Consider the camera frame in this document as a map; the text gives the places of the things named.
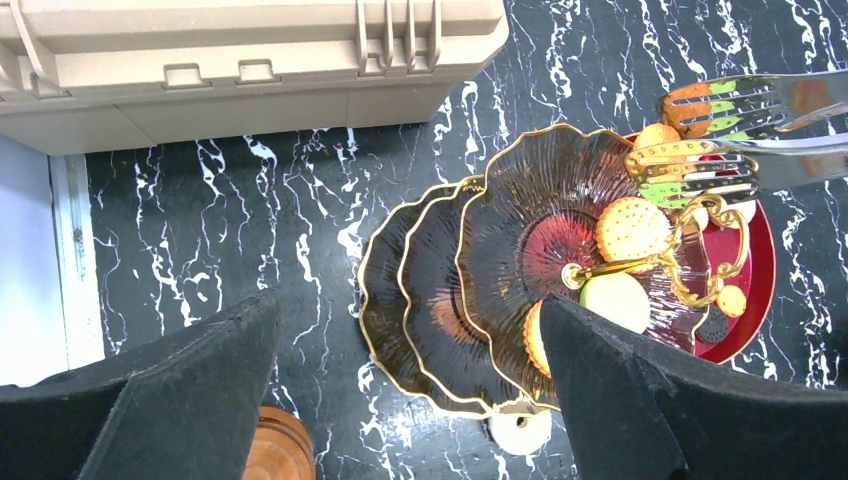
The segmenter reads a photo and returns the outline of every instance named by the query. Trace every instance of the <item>scalloped plate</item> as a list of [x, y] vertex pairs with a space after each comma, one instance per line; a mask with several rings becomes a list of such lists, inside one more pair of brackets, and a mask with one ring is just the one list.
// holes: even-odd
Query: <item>scalloped plate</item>
[[421, 371], [402, 326], [407, 302], [397, 283], [397, 274], [406, 234], [430, 201], [450, 195], [456, 186], [433, 186], [416, 202], [398, 205], [371, 235], [358, 272], [364, 297], [359, 326], [374, 363], [399, 390], [424, 397], [434, 408], [451, 415], [484, 418], [488, 414], [479, 402], [452, 399]]
[[[525, 350], [526, 316], [551, 292], [578, 299], [561, 281], [563, 266], [603, 262], [598, 217], [613, 200], [638, 195], [624, 168], [631, 149], [614, 132], [584, 135], [566, 124], [522, 134], [492, 158], [485, 191], [463, 211], [455, 260], [465, 313], [486, 333], [495, 368], [538, 405], [559, 408], [552, 380]], [[709, 263], [697, 228], [687, 229], [677, 259], [684, 282], [703, 294]], [[706, 309], [683, 305], [660, 269], [634, 277], [651, 298], [645, 335], [694, 353]]]
[[485, 334], [465, 318], [454, 262], [462, 208], [483, 181], [466, 178], [453, 195], [427, 205], [406, 236], [398, 283], [408, 300], [404, 333], [421, 370], [452, 398], [499, 413], [521, 392], [494, 369]]

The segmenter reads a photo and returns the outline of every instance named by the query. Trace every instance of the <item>red tray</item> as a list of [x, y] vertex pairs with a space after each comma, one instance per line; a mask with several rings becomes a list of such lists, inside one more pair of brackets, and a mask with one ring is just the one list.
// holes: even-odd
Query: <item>red tray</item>
[[[632, 142], [636, 136], [631, 134], [627, 139]], [[727, 362], [754, 340], [765, 322], [774, 297], [777, 278], [774, 238], [760, 202], [757, 202], [757, 214], [748, 224], [748, 230], [751, 236], [748, 260], [739, 275], [724, 282], [725, 285], [741, 288], [748, 297], [745, 313], [739, 318], [730, 319], [730, 332], [718, 345], [703, 343], [695, 337], [695, 355], [711, 362]], [[710, 224], [704, 230], [704, 247], [712, 273], [715, 274], [721, 262], [733, 263], [736, 260], [739, 232]]]

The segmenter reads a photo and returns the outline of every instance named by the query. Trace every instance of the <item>cookie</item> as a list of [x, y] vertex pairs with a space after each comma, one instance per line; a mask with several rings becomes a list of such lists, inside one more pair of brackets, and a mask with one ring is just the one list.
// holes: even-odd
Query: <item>cookie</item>
[[[736, 210], [737, 212], [742, 214], [742, 217], [745, 219], [746, 223], [751, 223], [751, 220], [754, 219], [754, 215], [757, 214], [757, 202], [755, 202], [754, 200], [749, 200], [747, 202], [728, 205], [722, 209], [722, 211], [727, 210]], [[738, 229], [739, 226], [734, 223], [729, 228]]]
[[537, 370], [548, 378], [551, 378], [551, 366], [548, 357], [545, 356], [545, 346], [542, 344], [542, 330], [540, 329], [539, 312], [542, 310], [542, 302], [533, 305], [527, 313], [524, 321], [524, 350], [530, 357], [530, 361]]
[[636, 137], [636, 141], [633, 142], [633, 150], [678, 141], [680, 141], [680, 134], [673, 127], [662, 123], [652, 123]]
[[741, 317], [745, 313], [748, 299], [736, 285], [725, 285], [716, 298], [716, 305], [730, 318]]
[[590, 278], [580, 304], [631, 332], [643, 333], [651, 322], [651, 302], [642, 285], [626, 273]]
[[[608, 262], [633, 260], [666, 249], [671, 224], [656, 205], [639, 197], [624, 197], [607, 205], [595, 229], [598, 249]], [[634, 270], [651, 270], [645, 265]]]
[[[688, 105], [672, 106], [672, 102], [683, 98], [706, 97], [712, 94], [712, 89], [704, 83], [695, 83], [686, 88], [671, 91], [663, 97], [663, 106], [660, 109], [663, 112], [663, 121], [674, 127], [678, 132], [681, 132], [682, 136], [686, 138], [703, 137], [708, 133], [709, 120], [684, 125], [682, 119], [709, 115], [712, 112], [711, 105], [707, 102], [697, 102]], [[665, 112], [669, 111], [675, 112], [676, 115], [672, 117], [665, 114]]]
[[711, 307], [707, 318], [695, 329], [695, 336], [707, 345], [718, 345], [727, 338], [729, 332], [727, 315], [718, 308]]
[[707, 213], [706, 208], [701, 207], [692, 213], [692, 220], [698, 224], [698, 229], [703, 232], [710, 225], [710, 214]]

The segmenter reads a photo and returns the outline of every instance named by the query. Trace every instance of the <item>metal utensil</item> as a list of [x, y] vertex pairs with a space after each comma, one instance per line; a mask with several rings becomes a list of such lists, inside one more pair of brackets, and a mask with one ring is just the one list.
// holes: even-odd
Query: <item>metal utensil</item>
[[740, 75], [694, 83], [657, 100], [684, 139], [763, 139], [848, 112], [848, 70]]
[[[720, 155], [716, 159], [703, 156]], [[800, 140], [683, 140], [641, 148], [625, 160], [643, 197], [684, 208], [703, 193], [733, 204], [762, 192], [848, 176], [848, 133]]]

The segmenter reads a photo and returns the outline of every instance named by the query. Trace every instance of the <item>white vein pattern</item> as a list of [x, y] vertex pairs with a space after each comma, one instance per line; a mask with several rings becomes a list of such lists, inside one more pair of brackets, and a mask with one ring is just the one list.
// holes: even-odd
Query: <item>white vein pattern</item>
[[[523, 131], [569, 122], [627, 133], [656, 121], [658, 95], [699, 79], [846, 68], [848, 5], [506, 0], [505, 7], [504, 51], [459, 84], [428, 124], [89, 155], [107, 353], [279, 286], [285, 338], [267, 401], [310, 431], [319, 478], [578, 479], [558, 415], [551, 440], [516, 458], [480, 422], [439, 415], [397, 391], [357, 325], [356, 270], [368, 237], [395, 205], [428, 186], [482, 173]], [[829, 125], [845, 130], [844, 120]], [[731, 368], [842, 388], [848, 183], [762, 202], [778, 287], [765, 325]]]

